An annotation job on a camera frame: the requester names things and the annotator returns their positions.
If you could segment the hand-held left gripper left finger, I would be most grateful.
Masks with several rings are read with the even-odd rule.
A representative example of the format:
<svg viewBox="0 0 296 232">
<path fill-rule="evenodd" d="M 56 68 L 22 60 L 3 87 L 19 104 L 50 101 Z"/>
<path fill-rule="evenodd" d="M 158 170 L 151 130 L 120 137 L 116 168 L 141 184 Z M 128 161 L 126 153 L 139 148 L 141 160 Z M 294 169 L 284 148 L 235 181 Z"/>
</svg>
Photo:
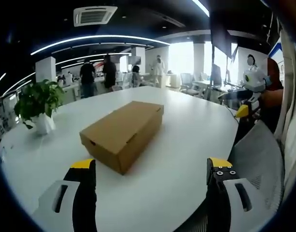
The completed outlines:
<svg viewBox="0 0 296 232">
<path fill-rule="evenodd" d="M 44 232 L 96 232 L 96 161 L 74 163 L 40 197 L 32 218 Z"/>
</svg>

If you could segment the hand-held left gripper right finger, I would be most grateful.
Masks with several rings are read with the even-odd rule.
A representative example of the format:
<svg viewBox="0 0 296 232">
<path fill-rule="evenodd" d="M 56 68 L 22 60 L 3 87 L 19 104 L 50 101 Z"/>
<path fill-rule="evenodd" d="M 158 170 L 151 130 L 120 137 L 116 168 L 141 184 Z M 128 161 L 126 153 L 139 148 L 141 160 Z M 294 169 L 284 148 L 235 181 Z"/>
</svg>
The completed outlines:
<svg viewBox="0 0 296 232">
<path fill-rule="evenodd" d="M 264 221 L 264 199 L 225 159 L 207 159 L 207 231 L 255 232 Z"/>
</svg>

